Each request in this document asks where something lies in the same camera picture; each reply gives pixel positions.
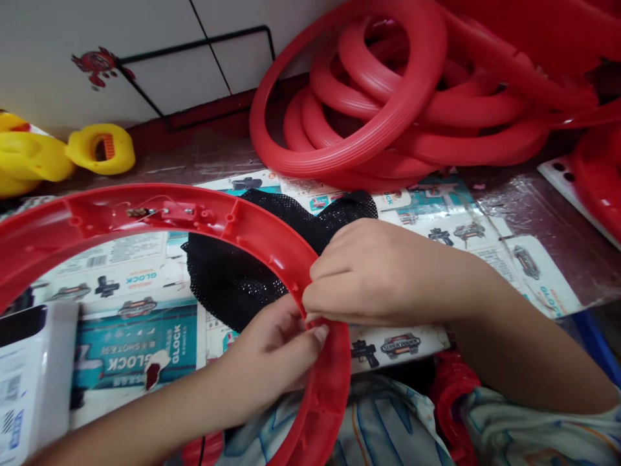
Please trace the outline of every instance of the barcode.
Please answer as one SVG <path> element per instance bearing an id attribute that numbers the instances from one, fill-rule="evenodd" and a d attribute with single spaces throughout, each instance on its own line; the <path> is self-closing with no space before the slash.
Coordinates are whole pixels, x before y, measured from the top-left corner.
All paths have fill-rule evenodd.
<path id="1" fill-rule="evenodd" d="M 107 256 L 95 256 L 92 258 L 88 258 L 86 261 L 86 268 L 90 269 L 91 267 L 97 267 L 99 265 L 105 264 L 105 259 Z"/>
<path id="2" fill-rule="evenodd" d="M 6 403 L 13 403 L 19 396 L 19 382 L 21 380 L 21 374 L 11 377 L 10 379 L 3 380 L 0 383 L 0 405 Z"/>

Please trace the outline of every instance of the hand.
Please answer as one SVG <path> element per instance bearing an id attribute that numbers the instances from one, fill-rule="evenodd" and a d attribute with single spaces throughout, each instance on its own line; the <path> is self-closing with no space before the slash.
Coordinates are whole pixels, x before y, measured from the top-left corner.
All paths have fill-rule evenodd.
<path id="1" fill-rule="evenodd" d="M 486 306 L 487 289 L 507 286 L 477 256 L 374 219 L 341 228 L 310 277 L 308 322 L 392 327 L 468 318 Z"/>
<path id="2" fill-rule="evenodd" d="M 305 330 L 289 294 L 265 307 L 231 348 L 206 368 L 214 392 L 209 396 L 215 397 L 217 406 L 205 416 L 221 416 L 225 424 L 219 428 L 224 429 L 268 408 L 315 363 L 328 331 L 325 325 Z"/>

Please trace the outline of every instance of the toy packaging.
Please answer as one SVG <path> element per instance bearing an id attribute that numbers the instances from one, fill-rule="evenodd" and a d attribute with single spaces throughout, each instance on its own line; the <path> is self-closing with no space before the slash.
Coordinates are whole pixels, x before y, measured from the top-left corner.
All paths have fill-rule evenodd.
<path id="1" fill-rule="evenodd" d="M 322 183 L 280 177 L 270 170 L 198 186 L 232 195 L 251 188 L 283 193 L 312 214 L 344 195 Z M 49 199 L 32 198 L 26 204 Z M 502 219 L 485 216 L 456 174 L 428 177 L 373 199 L 381 220 L 478 255 L 548 317 L 582 308 L 541 243 L 532 236 L 513 236 Z M 181 249 L 186 240 L 181 232 L 116 239 L 67 260 L 32 284 L 35 304 L 80 303 L 72 428 L 140 397 L 154 355 L 163 355 L 167 362 L 152 390 L 214 361 L 235 342 L 237 333 L 209 315 L 190 291 Z M 353 373 L 450 347 L 441 326 L 350 326 L 349 334 Z"/>

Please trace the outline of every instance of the yellow plastic toy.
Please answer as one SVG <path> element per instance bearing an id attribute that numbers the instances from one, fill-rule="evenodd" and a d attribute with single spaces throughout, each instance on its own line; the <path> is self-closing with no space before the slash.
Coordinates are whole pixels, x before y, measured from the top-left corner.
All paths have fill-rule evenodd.
<path id="1" fill-rule="evenodd" d="M 0 113 L 0 132 L 5 131 L 28 131 L 30 125 L 26 120 L 22 120 L 17 115 L 12 113 L 2 112 Z"/>
<path id="2" fill-rule="evenodd" d="M 65 155 L 66 144 L 34 133 L 0 133 L 0 170 L 24 181 L 62 181 L 76 166 Z"/>
<path id="3" fill-rule="evenodd" d="M 87 126 L 69 144 L 51 136 L 15 131 L 24 120 L 0 114 L 0 199 L 35 189 L 41 180 L 62 181 L 76 165 L 100 175 L 117 175 L 134 166 L 131 137 L 112 124 Z"/>
<path id="4" fill-rule="evenodd" d="M 112 124 L 91 125 L 72 133 L 67 157 L 100 175 L 118 175 L 136 163 L 131 137 L 123 128 Z"/>
<path id="5" fill-rule="evenodd" d="M 18 180 L 0 170 L 0 199 L 15 197 L 32 191 L 41 180 Z"/>

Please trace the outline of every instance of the black mesh fabric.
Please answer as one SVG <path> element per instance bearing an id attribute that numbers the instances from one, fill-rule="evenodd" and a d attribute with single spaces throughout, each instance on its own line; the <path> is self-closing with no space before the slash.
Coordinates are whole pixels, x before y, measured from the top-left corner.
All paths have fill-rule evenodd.
<path id="1" fill-rule="evenodd" d="M 337 199 L 316 217 L 285 194 L 249 190 L 240 197 L 286 222 L 317 254 L 341 227 L 360 218 L 377 218 L 375 202 L 364 191 Z M 233 245 L 190 233 L 182 248 L 188 255 L 192 293 L 207 312 L 236 332 L 287 293 L 265 264 Z"/>

